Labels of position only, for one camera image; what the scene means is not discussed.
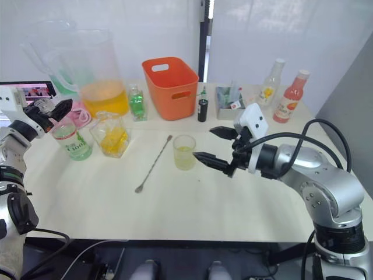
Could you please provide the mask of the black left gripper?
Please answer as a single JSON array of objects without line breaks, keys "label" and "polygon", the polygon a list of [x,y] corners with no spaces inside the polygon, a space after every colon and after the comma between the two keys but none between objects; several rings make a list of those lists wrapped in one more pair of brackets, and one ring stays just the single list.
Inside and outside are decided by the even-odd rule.
[{"label": "black left gripper", "polygon": [[60,101],[56,106],[51,99],[40,98],[24,108],[24,113],[33,120],[44,132],[49,132],[54,127],[45,113],[51,113],[51,118],[55,121],[61,121],[71,111],[73,105],[72,99]]}]

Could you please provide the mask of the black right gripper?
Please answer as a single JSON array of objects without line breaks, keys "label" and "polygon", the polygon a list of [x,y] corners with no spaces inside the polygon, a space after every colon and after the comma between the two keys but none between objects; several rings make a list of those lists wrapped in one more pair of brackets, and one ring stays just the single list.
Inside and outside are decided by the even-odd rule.
[{"label": "black right gripper", "polygon": [[[238,169],[246,170],[248,168],[252,153],[248,146],[252,139],[252,134],[247,127],[244,127],[239,134],[234,128],[225,126],[213,127],[209,132],[222,139],[235,139],[232,144],[232,164]],[[234,169],[231,168],[231,165],[226,160],[219,159],[215,155],[207,152],[194,152],[193,155],[203,165],[221,171],[228,177],[232,177],[234,174]]]}]

